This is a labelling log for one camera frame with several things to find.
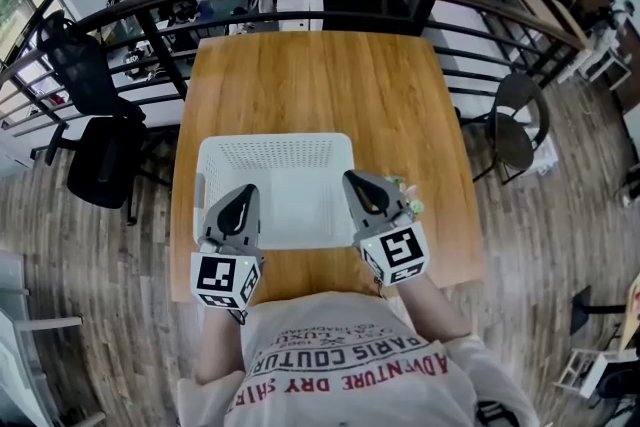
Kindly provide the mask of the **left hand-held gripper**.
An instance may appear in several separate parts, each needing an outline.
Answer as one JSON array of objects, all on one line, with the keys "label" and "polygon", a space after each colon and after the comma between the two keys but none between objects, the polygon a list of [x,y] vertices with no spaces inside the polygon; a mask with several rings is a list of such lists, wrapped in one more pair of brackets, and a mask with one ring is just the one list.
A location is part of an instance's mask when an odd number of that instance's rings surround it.
[{"label": "left hand-held gripper", "polygon": [[246,184],[211,206],[191,255],[191,293],[205,307],[244,310],[262,275],[260,193]]}]

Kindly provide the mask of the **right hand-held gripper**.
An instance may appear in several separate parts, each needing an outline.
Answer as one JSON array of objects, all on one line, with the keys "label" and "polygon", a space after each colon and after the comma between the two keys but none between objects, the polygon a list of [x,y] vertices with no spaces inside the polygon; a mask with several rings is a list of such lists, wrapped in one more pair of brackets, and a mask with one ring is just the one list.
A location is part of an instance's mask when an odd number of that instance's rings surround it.
[{"label": "right hand-held gripper", "polygon": [[353,246],[383,286],[425,272],[429,248],[417,220],[423,204],[415,188],[378,175],[349,170],[343,189],[355,225]]}]

